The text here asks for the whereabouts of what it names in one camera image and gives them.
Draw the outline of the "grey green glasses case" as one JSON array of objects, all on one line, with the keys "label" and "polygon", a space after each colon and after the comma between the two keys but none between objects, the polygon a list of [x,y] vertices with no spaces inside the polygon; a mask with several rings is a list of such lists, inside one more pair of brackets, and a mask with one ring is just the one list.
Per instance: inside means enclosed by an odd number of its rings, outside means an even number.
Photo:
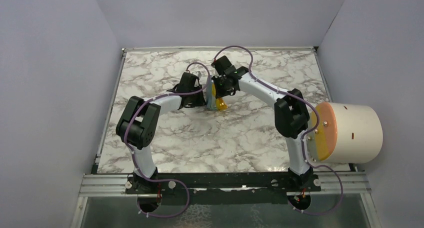
[{"label": "grey green glasses case", "polygon": [[212,78],[210,79],[210,83],[207,85],[205,95],[206,108],[211,111],[217,111],[216,89]]}]

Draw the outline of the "orange sunglasses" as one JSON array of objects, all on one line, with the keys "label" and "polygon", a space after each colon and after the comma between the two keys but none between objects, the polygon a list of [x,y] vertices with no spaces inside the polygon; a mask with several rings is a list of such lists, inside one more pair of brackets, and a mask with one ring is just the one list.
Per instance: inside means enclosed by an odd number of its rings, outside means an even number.
[{"label": "orange sunglasses", "polygon": [[217,97],[217,91],[215,88],[215,85],[212,86],[212,91],[211,91],[213,97],[214,97],[214,103],[215,103],[215,108],[217,111],[225,111],[228,106],[225,103],[225,101],[223,100],[222,97]]}]

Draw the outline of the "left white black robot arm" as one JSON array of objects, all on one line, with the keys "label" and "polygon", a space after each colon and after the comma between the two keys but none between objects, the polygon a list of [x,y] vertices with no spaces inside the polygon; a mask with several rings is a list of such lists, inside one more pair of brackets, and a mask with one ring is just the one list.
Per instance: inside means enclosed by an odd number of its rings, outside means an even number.
[{"label": "left white black robot arm", "polygon": [[144,100],[131,96],[116,125],[116,134],[128,145],[134,162],[134,173],[139,176],[138,187],[144,193],[157,188],[157,167],[150,144],[156,133],[161,115],[182,108],[201,107],[206,104],[200,73],[184,72],[167,93]]}]

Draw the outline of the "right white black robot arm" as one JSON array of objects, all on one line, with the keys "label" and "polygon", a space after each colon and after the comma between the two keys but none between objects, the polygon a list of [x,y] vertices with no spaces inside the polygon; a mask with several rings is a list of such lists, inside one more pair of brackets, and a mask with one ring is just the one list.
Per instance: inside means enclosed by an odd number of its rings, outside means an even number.
[{"label": "right white black robot arm", "polygon": [[289,155],[289,187],[300,192],[313,176],[306,158],[303,135],[308,129],[310,114],[302,93],[287,90],[258,79],[244,66],[235,66],[224,55],[211,64],[217,75],[212,77],[216,98],[233,96],[237,91],[252,95],[273,109],[276,130],[285,138]]}]

